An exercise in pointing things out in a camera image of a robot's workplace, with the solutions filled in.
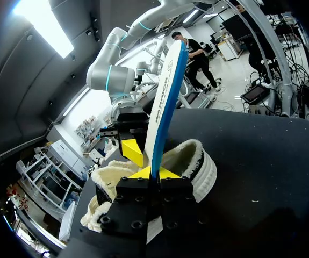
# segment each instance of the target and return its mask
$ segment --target black pants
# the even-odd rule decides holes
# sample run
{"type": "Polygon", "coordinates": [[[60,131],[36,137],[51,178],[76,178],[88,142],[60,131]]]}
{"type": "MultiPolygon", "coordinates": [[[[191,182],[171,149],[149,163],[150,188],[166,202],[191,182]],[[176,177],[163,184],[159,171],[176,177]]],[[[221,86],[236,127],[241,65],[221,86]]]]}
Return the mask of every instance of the black pants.
{"type": "Polygon", "coordinates": [[[218,85],[216,81],[214,80],[214,77],[212,73],[209,71],[209,60],[206,58],[205,60],[195,60],[191,65],[188,66],[186,76],[190,80],[192,86],[198,89],[204,89],[204,86],[202,83],[200,83],[196,79],[197,71],[201,68],[203,74],[207,77],[207,79],[210,81],[210,84],[216,88],[218,85]]]}

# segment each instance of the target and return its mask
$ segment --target white cabinet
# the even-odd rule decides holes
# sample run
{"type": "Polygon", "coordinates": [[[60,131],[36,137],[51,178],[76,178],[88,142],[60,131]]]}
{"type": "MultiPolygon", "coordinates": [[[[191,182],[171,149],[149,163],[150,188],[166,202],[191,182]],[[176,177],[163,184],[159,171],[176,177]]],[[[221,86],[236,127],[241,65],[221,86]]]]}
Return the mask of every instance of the white cabinet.
{"type": "Polygon", "coordinates": [[[77,160],[73,165],[74,174],[76,174],[79,178],[83,178],[83,174],[86,173],[86,165],[81,160],[77,160]]]}
{"type": "Polygon", "coordinates": [[[66,144],[64,144],[62,140],[53,143],[49,149],[57,159],[62,160],[70,167],[73,167],[78,160],[78,157],[67,147],[66,144]]]}
{"type": "Polygon", "coordinates": [[[58,140],[51,144],[49,151],[61,160],[76,176],[83,180],[82,173],[86,173],[87,167],[62,141],[58,140]]]}

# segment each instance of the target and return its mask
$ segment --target desk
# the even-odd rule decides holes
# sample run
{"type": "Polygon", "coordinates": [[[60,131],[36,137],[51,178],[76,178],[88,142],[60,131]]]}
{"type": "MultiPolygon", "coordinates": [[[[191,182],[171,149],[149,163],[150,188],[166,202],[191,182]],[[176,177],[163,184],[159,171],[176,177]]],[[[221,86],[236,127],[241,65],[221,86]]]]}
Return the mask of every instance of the desk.
{"type": "MultiPolygon", "coordinates": [[[[309,222],[308,121],[211,109],[176,110],[166,149],[188,139],[200,140],[218,168],[214,187],[199,204],[213,226],[207,257],[253,254],[256,248],[274,255],[277,249],[269,240],[277,227],[292,226],[299,235],[292,223],[309,222]]],[[[77,242],[102,241],[100,234],[80,225],[93,195],[95,186],[88,180],[71,229],[71,238],[78,240],[70,242],[72,247],[69,244],[64,255],[78,248],[77,242]]],[[[163,243],[160,233],[147,246],[148,257],[159,257],[163,243]]],[[[94,249],[88,244],[84,248],[84,252],[94,249]]]]}

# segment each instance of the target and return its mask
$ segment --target ceiling light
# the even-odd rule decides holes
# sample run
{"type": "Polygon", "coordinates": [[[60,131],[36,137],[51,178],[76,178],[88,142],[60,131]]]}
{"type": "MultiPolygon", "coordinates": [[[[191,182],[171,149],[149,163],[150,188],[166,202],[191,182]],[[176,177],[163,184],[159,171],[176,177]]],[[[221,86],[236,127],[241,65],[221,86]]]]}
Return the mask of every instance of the ceiling light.
{"type": "Polygon", "coordinates": [[[24,16],[62,58],[74,49],[56,20],[48,0],[21,0],[13,12],[24,16]]]}
{"type": "Polygon", "coordinates": [[[203,16],[203,18],[215,17],[215,16],[217,16],[217,15],[218,15],[217,13],[211,13],[211,14],[209,14],[209,15],[203,16]]]}
{"type": "Polygon", "coordinates": [[[192,18],[192,16],[194,16],[197,12],[198,12],[198,10],[195,9],[195,10],[184,20],[183,23],[187,23],[187,22],[192,18]]]}
{"type": "Polygon", "coordinates": [[[78,103],[78,101],[85,95],[86,92],[89,91],[89,87],[86,87],[84,91],[73,101],[73,103],[67,108],[67,110],[64,112],[63,116],[65,117],[71,110],[72,108],[78,103]]]}

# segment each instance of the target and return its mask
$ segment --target ceiling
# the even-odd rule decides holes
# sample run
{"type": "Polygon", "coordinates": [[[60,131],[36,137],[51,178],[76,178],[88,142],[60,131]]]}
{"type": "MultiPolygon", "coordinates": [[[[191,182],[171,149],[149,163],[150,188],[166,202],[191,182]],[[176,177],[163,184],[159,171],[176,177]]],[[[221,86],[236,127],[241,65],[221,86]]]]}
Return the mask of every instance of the ceiling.
{"type": "Polygon", "coordinates": [[[211,14],[211,13],[221,13],[225,11],[228,8],[228,5],[224,1],[215,0],[214,6],[211,6],[208,8],[208,10],[205,13],[201,13],[200,17],[198,17],[195,21],[195,24],[199,23],[205,23],[214,17],[206,17],[203,18],[203,16],[211,14]]]}
{"type": "Polygon", "coordinates": [[[74,46],[64,59],[12,11],[0,25],[0,153],[44,135],[85,85],[88,66],[110,31],[116,26],[127,29],[125,25],[160,5],[157,0],[49,2],[74,46]],[[96,23],[91,23],[90,14],[96,23]],[[100,42],[85,33],[91,26],[99,29],[100,42]]]}

